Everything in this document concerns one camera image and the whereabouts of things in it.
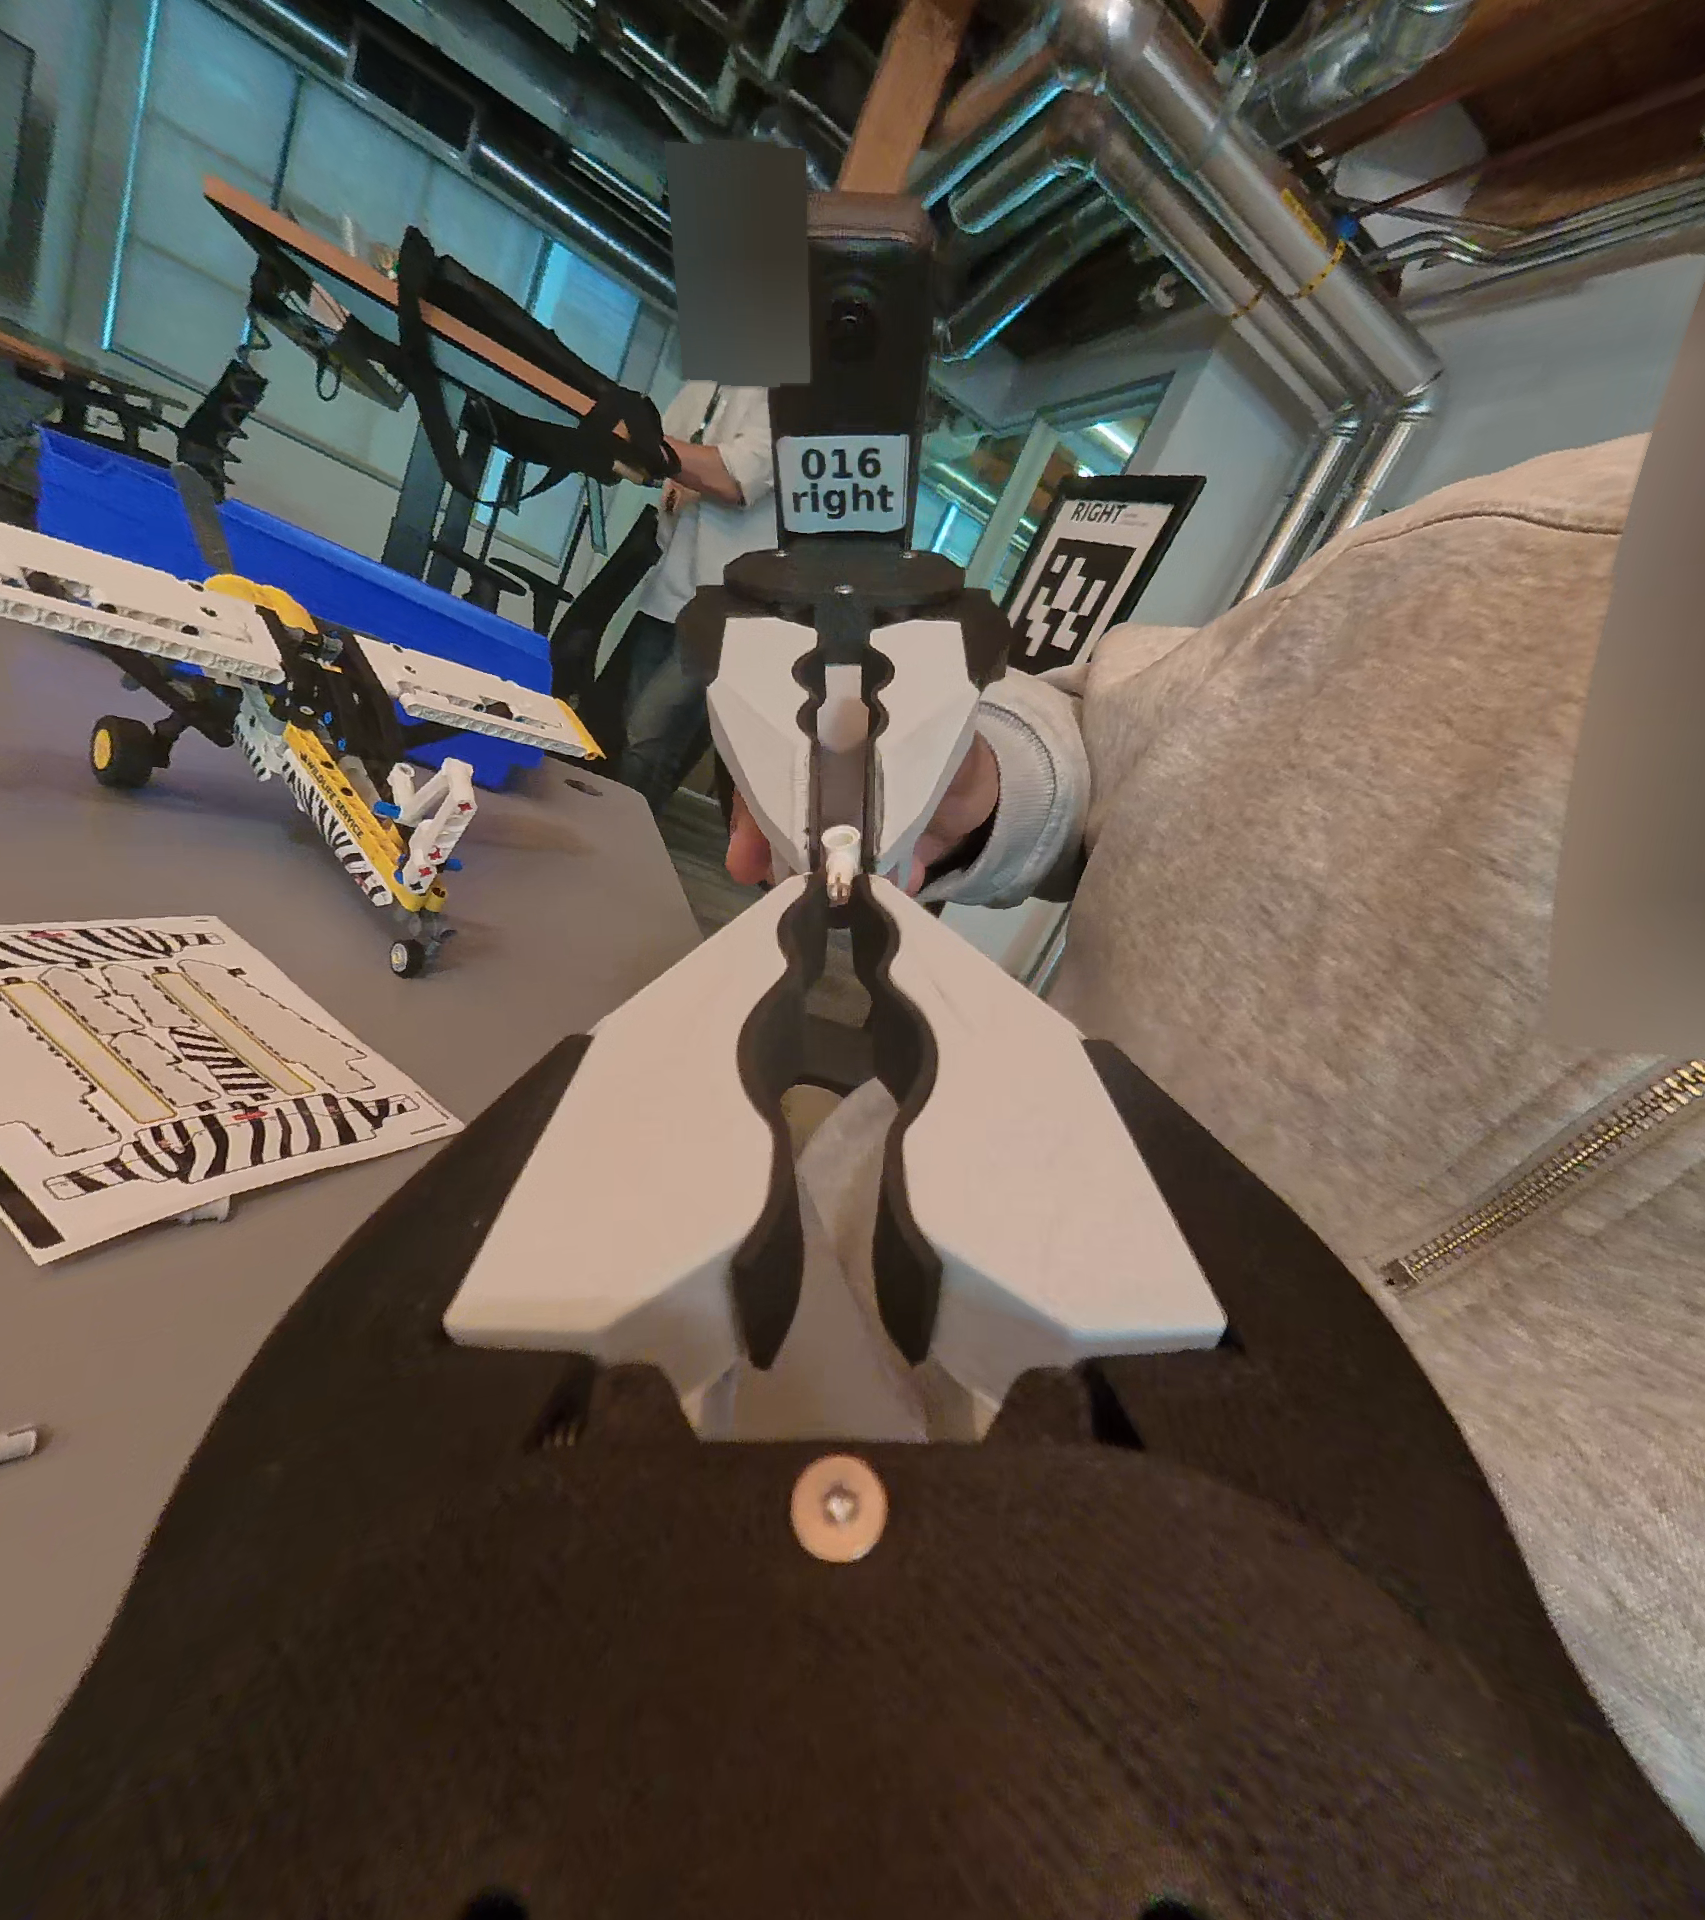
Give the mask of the blue plastic bin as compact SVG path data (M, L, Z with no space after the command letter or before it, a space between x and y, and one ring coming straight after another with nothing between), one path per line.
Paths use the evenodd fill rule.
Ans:
M46 537L178 579L203 576L168 468L43 427L36 475ZM549 650L531 629L248 503L228 502L224 530L246 579L292 591L317 617L553 693Z

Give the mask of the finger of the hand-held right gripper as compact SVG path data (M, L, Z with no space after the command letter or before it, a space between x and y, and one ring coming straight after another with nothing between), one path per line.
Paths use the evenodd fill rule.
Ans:
M834 822L835 749L817 738L826 709L817 650L807 621L732 615L707 693L718 755L741 809L767 839L772 877L815 876Z
M846 893L903 879L965 758L979 679L960 620L870 627L846 656Z

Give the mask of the person's right hand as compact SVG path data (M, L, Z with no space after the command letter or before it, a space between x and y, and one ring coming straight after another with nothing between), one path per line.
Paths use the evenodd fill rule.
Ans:
M999 758L984 730L979 730L913 848L905 872L908 894L920 894L929 877L971 863L990 838L999 799ZM732 794L723 867L730 879L746 888L772 886L772 849L742 793Z

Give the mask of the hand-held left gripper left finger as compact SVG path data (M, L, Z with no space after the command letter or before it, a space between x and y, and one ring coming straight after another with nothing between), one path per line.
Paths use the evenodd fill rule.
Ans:
M817 879L793 877L599 1021L444 1332L662 1371L770 1369L802 1284L782 1096L806 1067Z

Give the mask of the tilted wood-edged desk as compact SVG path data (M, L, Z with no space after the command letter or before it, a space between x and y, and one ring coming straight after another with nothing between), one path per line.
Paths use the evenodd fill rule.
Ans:
M385 564L431 587L469 576L481 606L529 579L466 547L479 515L518 512L580 478L657 487L682 472L654 403L588 366L553 329L410 229L390 264L321 239L242 188L207 204L254 253L248 324L276 329L313 372L385 407L416 436Z

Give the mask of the person's right forearm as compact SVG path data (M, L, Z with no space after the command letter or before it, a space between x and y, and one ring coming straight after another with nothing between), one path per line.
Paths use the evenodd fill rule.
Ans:
M990 829L926 901L1012 907L1071 879L1103 977L1541 966L1647 448L1452 483L1202 629L1131 625L1078 670L1008 673L979 720Z

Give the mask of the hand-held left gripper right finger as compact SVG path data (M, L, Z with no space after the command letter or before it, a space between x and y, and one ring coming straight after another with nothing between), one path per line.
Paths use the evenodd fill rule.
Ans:
M1227 1313L1078 1027L888 879L856 971L896 1104L870 1265L890 1343L999 1408L1017 1379L1211 1351Z

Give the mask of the black white marker board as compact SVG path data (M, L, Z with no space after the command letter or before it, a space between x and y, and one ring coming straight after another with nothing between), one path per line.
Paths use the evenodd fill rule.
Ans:
M1064 478L1003 594L1008 670L1039 676L1087 663L1128 621L1203 487L1185 475Z

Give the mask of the zebra print sticker sheet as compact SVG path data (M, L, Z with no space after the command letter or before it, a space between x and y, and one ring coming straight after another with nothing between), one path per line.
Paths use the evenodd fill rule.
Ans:
M0 925L0 1220L38 1265L459 1130L213 914Z

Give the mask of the lego airplane model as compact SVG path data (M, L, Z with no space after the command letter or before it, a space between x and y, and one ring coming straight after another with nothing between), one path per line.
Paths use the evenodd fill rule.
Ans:
M311 615L246 579L208 483L173 467L207 562L200 579L122 562L0 521L0 620L85 645L167 718L99 718L94 780L133 793L167 769L187 731L236 749L311 819L360 893L396 921L390 967L431 971L452 935L447 877L479 809L478 773L414 752L484 734L574 759L603 758L578 709L508 676L419 655Z

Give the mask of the silver ventilation duct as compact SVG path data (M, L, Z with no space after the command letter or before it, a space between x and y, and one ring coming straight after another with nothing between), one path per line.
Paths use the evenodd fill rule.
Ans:
M971 85L987 114L911 184L969 234L1082 175L1319 419L1319 445L1241 574L1241 605L1353 530L1429 419L1443 366L1297 174L1227 107L1163 5L1045 5Z

